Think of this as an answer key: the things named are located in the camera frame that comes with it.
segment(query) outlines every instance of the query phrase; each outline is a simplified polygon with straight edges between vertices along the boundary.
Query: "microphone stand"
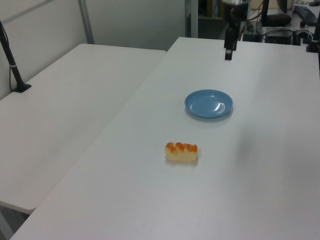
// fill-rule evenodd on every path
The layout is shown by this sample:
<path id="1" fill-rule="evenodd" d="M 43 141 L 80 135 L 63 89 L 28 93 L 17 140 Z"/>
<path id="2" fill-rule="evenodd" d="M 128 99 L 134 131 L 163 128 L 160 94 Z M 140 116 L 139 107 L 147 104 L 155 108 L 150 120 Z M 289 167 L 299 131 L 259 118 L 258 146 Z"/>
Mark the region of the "microphone stand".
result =
<path id="1" fill-rule="evenodd" d="M 16 61 L 9 47 L 9 41 L 5 32 L 4 26 L 2 25 L 1 21 L 0 21 L 0 42 L 3 47 L 4 53 L 6 55 L 6 58 L 8 59 L 10 69 L 12 70 L 12 73 L 16 81 L 16 88 L 13 89 L 12 91 L 17 93 L 23 93 L 25 90 L 31 88 L 31 85 L 24 83 L 24 81 L 20 76 Z"/>
<path id="2" fill-rule="evenodd" d="M 320 70 L 319 35 L 320 35 L 320 12 L 318 15 L 318 20 L 315 25 L 313 37 L 309 38 L 308 46 L 306 46 L 306 49 L 305 49 L 308 53 L 318 53 L 319 70 Z"/>

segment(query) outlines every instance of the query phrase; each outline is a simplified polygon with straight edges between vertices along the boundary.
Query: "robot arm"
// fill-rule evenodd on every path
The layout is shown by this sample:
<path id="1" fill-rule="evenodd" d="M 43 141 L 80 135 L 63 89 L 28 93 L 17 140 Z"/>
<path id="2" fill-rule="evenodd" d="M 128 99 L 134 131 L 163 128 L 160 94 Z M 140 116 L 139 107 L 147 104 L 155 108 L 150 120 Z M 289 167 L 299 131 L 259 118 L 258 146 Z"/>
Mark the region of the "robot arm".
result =
<path id="1" fill-rule="evenodd" d="M 232 53 L 237 49 L 241 22 L 247 20 L 250 0 L 222 0 L 223 19 L 229 23 L 225 31 L 225 60 L 232 59 Z"/>

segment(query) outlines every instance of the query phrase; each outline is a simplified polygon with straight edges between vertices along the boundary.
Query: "small blue dish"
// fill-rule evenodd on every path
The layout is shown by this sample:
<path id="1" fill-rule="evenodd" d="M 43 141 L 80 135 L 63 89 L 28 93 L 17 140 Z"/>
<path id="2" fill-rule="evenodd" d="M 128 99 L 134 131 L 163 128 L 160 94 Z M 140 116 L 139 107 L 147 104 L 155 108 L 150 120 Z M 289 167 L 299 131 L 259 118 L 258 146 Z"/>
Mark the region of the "small blue dish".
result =
<path id="1" fill-rule="evenodd" d="M 231 97 L 217 90 L 199 90 L 189 94 L 185 101 L 185 108 L 201 118 L 218 118 L 230 112 L 233 101 Z"/>

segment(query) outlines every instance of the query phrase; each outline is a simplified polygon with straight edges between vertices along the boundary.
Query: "white wall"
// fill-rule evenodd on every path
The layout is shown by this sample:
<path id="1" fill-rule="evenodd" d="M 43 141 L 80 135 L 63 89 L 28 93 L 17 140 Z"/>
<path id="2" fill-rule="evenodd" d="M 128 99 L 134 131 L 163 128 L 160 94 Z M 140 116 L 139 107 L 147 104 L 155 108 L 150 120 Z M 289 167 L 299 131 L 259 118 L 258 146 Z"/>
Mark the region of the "white wall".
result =
<path id="1" fill-rule="evenodd" d="M 53 0 L 3 26 L 24 82 L 87 43 L 78 0 Z M 9 64 L 0 47 L 0 100 L 9 93 Z"/>
<path id="2" fill-rule="evenodd" d="M 186 36 L 185 0 L 87 0 L 95 44 L 167 51 Z"/>

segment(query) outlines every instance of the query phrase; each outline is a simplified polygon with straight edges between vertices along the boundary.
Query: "floor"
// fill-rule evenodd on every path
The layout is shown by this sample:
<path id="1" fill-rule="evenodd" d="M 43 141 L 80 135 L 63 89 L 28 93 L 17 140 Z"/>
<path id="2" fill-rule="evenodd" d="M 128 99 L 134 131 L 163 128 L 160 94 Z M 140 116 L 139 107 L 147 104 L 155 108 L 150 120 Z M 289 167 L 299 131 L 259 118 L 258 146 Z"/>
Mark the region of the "floor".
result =
<path id="1" fill-rule="evenodd" d="M 28 217 L 28 214 L 0 206 L 0 240 L 9 240 Z"/>

